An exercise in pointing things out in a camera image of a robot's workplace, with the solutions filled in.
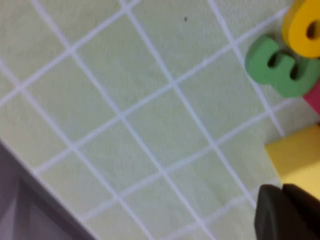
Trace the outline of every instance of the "green foam letter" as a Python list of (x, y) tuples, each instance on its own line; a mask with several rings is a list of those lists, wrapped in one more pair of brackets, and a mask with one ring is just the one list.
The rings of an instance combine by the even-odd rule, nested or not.
[(320, 59), (302, 58), (292, 79), (296, 63), (293, 57), (281, 52), (275, 40), (262, 36), (249, 49), (245, 69), (255, 82), (273, 86), (283, 97), (295, 98), (307, 94), (320, 77)]

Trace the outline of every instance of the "grid square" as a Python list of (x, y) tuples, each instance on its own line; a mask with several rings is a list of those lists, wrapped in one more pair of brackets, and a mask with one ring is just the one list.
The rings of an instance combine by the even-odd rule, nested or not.
[(293, 104), (278, 111), (275, 116), (286, 135), (320, 122), (320, 115), (303, 98), (298, 98)]
[(0, 99), (13, 89), (12, 83), (0, 72)]
[[(244, 40), (241, 44), (239, 44), (239, 49), (241, 53), (245, 56), (251, 47), (251, 45), (262, 35), (268, 34), (272, 36), (278, 43), (282, 46), (285, 46), (281, 34), (282, 28), (282, 19), (277, 19), (266, 27), (257, 31), (256, 34)], [(261, 88), (263, 95), (271, 106), (275, 106), (285, 100), (277, 91), (270, 85), (259, 85)]]
[(278, 138), (276, 126), (266, 117), (220, 146), (249, 191), (277, 176), (264, 145)]
[(73, 141), (115, 116), (71, 57), (60, 62), (28, 89)]
[(180, 86), (214, 138), (264, 111), (245, 71), (231, 51)]
[(127, 16), (100, 32), (79, 53), (121, 110), (167, 83)]
[(28, 0), (2, 0), (0, 56), (22, 81), (64, 50)]
[(118, 192), (157, 171), (122, 123), (108, 128), (81, 151)]
[(103, 211), (84, 224), (99, 240), (148, 239), (131, 216), (119, 204)]
[(143, 0), (133, 11), (174, 78), (228, 44), (206, 0)]
[(128, 120), (166, 167), (208, 146), (173, 90), (144, 105)]
[(84, 214), (111, 199), (111, 194), (74, 154), (39, 176), (74, 214)]
[(0, 108), (0, 136), (30, 167), (39, 166), (66, 147), (21, 95)]
[(195, 221), (163, 178), (125, 201), (156, 239)]
[(215, 0), (234, 38), (289, 6), (293, 0)]
[(115, 14), (117, 0), (39, 0), (59, 29), (75, 42)]
[(201, 229), (189, 232), (181, 237), (176, 238), (176, 240), (209, 240), (210, 238)]
[(255, 210), (245, 202), (220, 216), (209, 228), (218, 240), (256, 240), (254, 216)]
[(242, 195), (237, 183), (214, 151), (170, 176), (202, 218)]

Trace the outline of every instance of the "yellow foam letter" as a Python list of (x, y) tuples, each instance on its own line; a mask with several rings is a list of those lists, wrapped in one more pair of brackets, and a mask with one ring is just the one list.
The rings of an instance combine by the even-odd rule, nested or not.
[[(308, 36), (312, 25), (314, 32)], [(282, 37), (299, 55), (320, 57), (320, 0), (296, 0), (284, 18)]]

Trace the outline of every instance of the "pink foam piece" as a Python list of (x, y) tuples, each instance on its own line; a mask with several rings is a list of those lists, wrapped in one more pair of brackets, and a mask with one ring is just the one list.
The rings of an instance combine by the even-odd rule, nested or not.
[(303, 98), (320, 115), (320, 78), (312, 90)]

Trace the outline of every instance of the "foam toy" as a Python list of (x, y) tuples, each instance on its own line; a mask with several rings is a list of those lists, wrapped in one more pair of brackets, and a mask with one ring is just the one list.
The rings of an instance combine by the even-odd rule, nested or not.
[[(292, 72), (297, 65), (297, 73)], [(283, 97), (294, 98), (307, 94), (320, 77), (320, 59), (296, 60), (281, 51), (271, 37), (260, 37), (249, 49), (245, 68), (252, 79), (263, 85), (271, 85)]]
[(320, 0), (296, 0), (284, 17), (282, 37), (299, 55), (320, 57)]
[(303, 98), (320, 115), (320, 79)]
[(320, 199), (320, 126), (308, 127), (265, 150), (282, 183), (290, 183)]

